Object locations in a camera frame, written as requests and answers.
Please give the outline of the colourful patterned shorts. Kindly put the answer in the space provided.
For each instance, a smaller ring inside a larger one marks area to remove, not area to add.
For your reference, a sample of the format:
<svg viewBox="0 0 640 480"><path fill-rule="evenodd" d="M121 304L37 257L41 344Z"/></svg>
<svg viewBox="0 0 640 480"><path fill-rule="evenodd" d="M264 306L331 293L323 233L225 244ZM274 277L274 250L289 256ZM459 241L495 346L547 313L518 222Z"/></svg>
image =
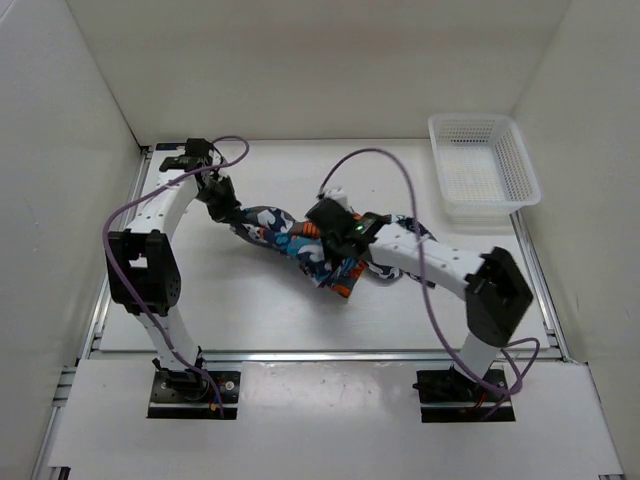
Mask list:
<svg viewBox="0 0 640 480"><path fill-rule="evenodd" d="M298 263L314 286L328 288L347 298L364 272L390 283L404 276L420 278L408 271L365 260L343 259L332 265L325 257L320 232L310 221L298 221L272 206L240 208L224 219L230 230L244 241L278 252Z"/></svg>

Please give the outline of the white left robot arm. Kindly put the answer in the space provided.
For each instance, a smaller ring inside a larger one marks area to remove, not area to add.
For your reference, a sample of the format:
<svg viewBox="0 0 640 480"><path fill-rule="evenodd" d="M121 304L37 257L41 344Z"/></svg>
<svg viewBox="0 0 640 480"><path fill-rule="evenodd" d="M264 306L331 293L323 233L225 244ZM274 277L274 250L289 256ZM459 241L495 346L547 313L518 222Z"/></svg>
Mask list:
<svg viewBox="0 0 640 480"><path fill-rule="evenodd" d="M237 216L231 165L215 141L188 139L182 154L163 160L156 188L117 209L102 231L111 298L143 325L158 354L156 369L186 399L215 405L222 403L219 388L178 310L181 275L171 239L194 201L216 222Z"/></svg>

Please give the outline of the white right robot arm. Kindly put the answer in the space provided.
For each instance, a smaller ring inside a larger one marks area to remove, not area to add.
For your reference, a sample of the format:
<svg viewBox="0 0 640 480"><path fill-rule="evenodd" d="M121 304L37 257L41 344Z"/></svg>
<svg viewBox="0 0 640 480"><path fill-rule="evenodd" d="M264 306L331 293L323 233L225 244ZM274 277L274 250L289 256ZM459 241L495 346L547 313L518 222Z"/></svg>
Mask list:
<svg viewBox="0 0 640 480"><path fill-rule="evenodd" d="M427 309L432 327L454 366L447 374L452 393L470 400L483 389L508 395L485 380L492 363L511 340L533 301L533 293L509 251L495 247L477 253L449 247L380 215L355 219L338 201L325 197L308 212L332 260L353 258L396 267L434 283L464 301L469 334L459 353L447 343Z"/></svg>

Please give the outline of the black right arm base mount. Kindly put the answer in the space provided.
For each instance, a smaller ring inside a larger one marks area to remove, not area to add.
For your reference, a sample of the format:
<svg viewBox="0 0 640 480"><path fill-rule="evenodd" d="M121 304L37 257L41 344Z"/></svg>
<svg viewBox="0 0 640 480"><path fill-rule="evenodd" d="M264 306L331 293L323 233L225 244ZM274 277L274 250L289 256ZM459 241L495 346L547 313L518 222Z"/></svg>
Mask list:
<svg viewBox="0 0 640 480"><path fill-rule="evenodd" d="M490 369L483 378L487 389L454 368L418 370L412 387L418 392L423 424L515 422L511 401L502 391L507 387L501 369Z"/></svg>

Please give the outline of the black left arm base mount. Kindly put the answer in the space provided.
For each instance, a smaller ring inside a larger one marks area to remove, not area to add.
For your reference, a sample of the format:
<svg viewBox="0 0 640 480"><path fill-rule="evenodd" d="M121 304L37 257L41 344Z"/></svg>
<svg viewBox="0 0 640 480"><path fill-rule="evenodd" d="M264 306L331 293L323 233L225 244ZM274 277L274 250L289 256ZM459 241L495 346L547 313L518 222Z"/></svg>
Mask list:
<svg viewBox="0 0 640 480"><path fill-rule="evenodd" d="M197 373L154 372L147 417L149 419L223 420L237 418L241 389L241 372L209 371L220 395Z"/></svg>

